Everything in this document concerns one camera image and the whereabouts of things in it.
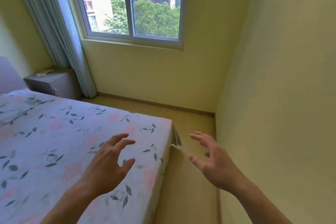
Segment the forearm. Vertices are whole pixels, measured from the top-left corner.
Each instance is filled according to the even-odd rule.
[[[292,224],[252,182],[242,183],[234,192],[253,224]]]
[[[41,224],[75,224],[94,198],[84,184],[77,183],[64,193]]]

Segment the gray nightstand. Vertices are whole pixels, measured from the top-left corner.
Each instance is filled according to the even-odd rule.
[[[46,75],[36,76],[32,74],[23,78],[30,90],[61,98],[82,98],[83,93],[73,69],[61,67],[51,67],[49,69],[53,71]]]

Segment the curtain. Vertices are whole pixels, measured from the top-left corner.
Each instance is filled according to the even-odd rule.
[[[56,66],[73,68],[86,97],[97,94],[68,0],[24,0]]]

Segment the bed sheet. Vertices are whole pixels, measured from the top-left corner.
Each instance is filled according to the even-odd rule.
[[[78,223],[148,224],[170,145],[181,145],[171,120],[29,90],[0,95],[0,120],[0,223],[39,223],[103,143],[129,133],[136,143],[118,163],[136,163],[115,190],[92,201]]]

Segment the tree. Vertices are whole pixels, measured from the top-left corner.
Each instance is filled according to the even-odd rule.
[[[113,19],[105,20],[111,33],[128,34],[126,5],[124,0],[111,0]],[[135,33],[156,37],[179,37],[180,7],[171,9],[167,2],[153,3],[138,0],[133,4]]]

